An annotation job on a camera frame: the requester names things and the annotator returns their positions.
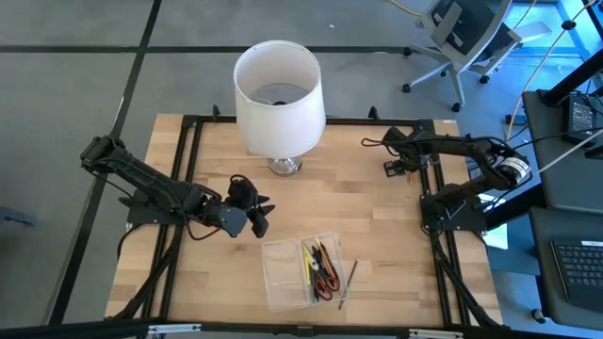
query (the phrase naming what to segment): office chair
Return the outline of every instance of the office chair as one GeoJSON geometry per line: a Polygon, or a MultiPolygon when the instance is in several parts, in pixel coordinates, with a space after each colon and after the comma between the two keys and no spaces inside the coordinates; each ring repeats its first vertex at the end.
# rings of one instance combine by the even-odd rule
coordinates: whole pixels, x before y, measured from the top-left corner
{"type": "Polygon", "coordinates": [[[408,93],[412,86],[438,73],[441,76],[449,73],[459,100],[452,111],[461,111],[464,105],[462,72],[479,73],[480,82],[486,84],[513,50],[551,33],[540,22],[510,29],[502,20],[511,1],[500,0],[500,6],[493,12],[483,0],[434,0],[417,19],[416,26],[427,31],[436,47],[412,45],[404,49],[404,55],[419,53],[439,61],[440,65],[405,84],[402,91],[408,93]]]}

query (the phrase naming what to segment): black desk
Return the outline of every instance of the black desk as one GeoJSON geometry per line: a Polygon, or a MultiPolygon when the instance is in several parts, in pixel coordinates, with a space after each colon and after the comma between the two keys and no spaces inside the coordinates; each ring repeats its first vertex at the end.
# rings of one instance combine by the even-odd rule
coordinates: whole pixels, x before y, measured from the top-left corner
{"type": "MultiPolygon", "coordinates": [[[[524,92],[524,107],[532,139],[559,134],[562,109],[544,105],[538,93],[524,92]]],[[[597,120],[603,126],[603,119],[597,120]]],[[[538,167],[542,168],[574,145],[554,137],[533,144],[538,167]]],[[[587,159],[577,150],[540,174],[542,183],[495,208],[486,218],[488,227],[496,227],[520,217],[530,207],[553,207],[603,215],[603,161],[587,159]]]]}
{"type": "Polygon", "coordinates": [[[603,240],[603,216],[531,208],[530,221],[540,263],[541,276],[536,281],[543,314],[561,325],[603,331],[603,314],[567,302],[550,246],[560,239],[603,240]]]}

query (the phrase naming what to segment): clear plastic container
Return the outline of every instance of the clear plastic container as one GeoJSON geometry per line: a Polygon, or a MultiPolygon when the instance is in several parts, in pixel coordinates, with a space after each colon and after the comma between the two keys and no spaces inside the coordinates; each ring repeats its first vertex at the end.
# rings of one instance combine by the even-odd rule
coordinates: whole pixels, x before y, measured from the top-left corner
{"type": "Polygon", "coordinates": [[[339,290],[333,291],[328,301],[344,299],[348,294],[343,261],[336,234],[312,235],[300,240],[287,239],[262,244],[264,282],[271,312],[299,309],[308,305],[319,305],[327,300],[314,298],[314,288],[307,283],[303,244],[307,249],[317,247],[318,240],[329,253],[334,270],[339,277],[339,290]]]}

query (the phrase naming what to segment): table leg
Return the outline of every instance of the table leg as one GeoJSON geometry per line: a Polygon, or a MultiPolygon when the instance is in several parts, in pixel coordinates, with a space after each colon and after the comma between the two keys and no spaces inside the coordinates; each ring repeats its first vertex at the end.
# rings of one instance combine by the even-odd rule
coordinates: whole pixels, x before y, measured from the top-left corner
{"type": "Polygon", "coordinates": [[[528,213],[528,210],[532,206],[546,207],[545,192],[542,184],[538,184],[494,208],[486,216],[487,229],[495,229],[505,222],[523,216],[528,213]]]}

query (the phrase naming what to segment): white cable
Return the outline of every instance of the white cable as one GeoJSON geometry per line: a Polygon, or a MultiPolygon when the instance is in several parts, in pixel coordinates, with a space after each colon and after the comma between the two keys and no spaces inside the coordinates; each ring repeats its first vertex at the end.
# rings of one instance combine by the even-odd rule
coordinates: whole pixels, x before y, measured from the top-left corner
{"type": "Polygon", "coordinates": [[[521,19],[519,19],[517,24],[515,24],[513,29],[516,29],[519,26],[519,24],[521,24],[521,22],[524,21],[524,19],[526,19],[526,17],[528,16],[528,13],[530,13],[530,10],[534,7],[534,5],[536,5],[536,1],[538,1],[538,0],[534,0],[531,2],[530,7],[528,8],[528,10],[526,10],[526,13],[524,14],[524,16],[522,16],[521,19]]]}
{"type": "MultiPolygon", "coordinates": [[[[593,0],[590,3],[586,4],[586,6],[584,6],[581,10],[579,10],[578,13],[576,13],[576,15],[574,15],[574,18],[571,21],[575,21],[576,18],[578,18],[578,16],[586,8],[592,6],[594,3],[598,2],[598,1],[599,0],[593,0]]],[[[559,42],[559,40],[562,38],[563,34],[565,34],[565,29],[559,35],[559,37],[557,37],[557,39],[555,39],[555,41],[553,42],[553,44],[548,49],[548,52],[546,52],[545,58],[543,58],[543,60],[538,65],[538,67],[536,67],[536,71],[534,71],[534,73],[531,75],[530,79],[528,80],[528,83],[526,84],[526,86],[524,87],[524,89],[521,91],[522,94],[523,94],[523,92],[525,92],[528,89],[528,86],[530,85],[531,81],[534,79],[534,77],[536,76],[536,74],[538,73],[538,71],[540,71],[540,69],[543,67],[543,65],[545,64],[545,61],[548,59],[548,57],[550,56],[550,54],[553,52],[553,48],[555,47],[555,45],[557,44],[557,42],[559,42]]],[[[513,114],[511,116],[511,121],[509,121],[509,130],[507,131],[507,137],[505,138],[505,140],[509,140],[509,138],[511,137],[511,132],[513,131],[513,121],[515,120],[515,116],[517,115],[517,110],[519,110],[519,105],[520,104],[521,104],[521,95],[519,95],[519,98],[517,99],[517,104],[515,105],[515,110],[513,111],[513,114]]]]}
{"type": "Polygon", "coordinates": [[[582,140],[582,142],[581,142],[581,143],[579,143],[578,145],[576,145],[576,146],[572,147],[572,148],[571,148],[569,151],[567,151],[567,152],[565,152],[565,153],[563,153],[563,154],[559,155],[559,156],[557,157],[557,159],[555,159],[555,160],[553,160],[553,161],[549,162],[549,163],[548,163],[546,166],[544,166],[543,168],[541,168],[541,169],[538,171],[538,173],[542,173],[542,172],[544,172],[545,170],[550,169],[550,167],[551,167],[551,166],[553,166],[553,165],[557,164],[558,162],[562,161],[562,159],[564,159],[564,158],[565,158],[567,155],[569,155],[571,152],[573,152],[573,151],[577,150],[578,148],[582,147],[582,145],[584,145],[585,143],[589,142],[591,139],[593,139],[593,138],[597,137],[598,135],[600,135],[600,134],[602,134],[602,133],[603,133],[603,129],[602,129],[602,130],[600,130],[600,131],[598,131],[598,132],[596,132],[595,134],[591,135],[590,137],[587,137],[586,139],[582,140]]]}

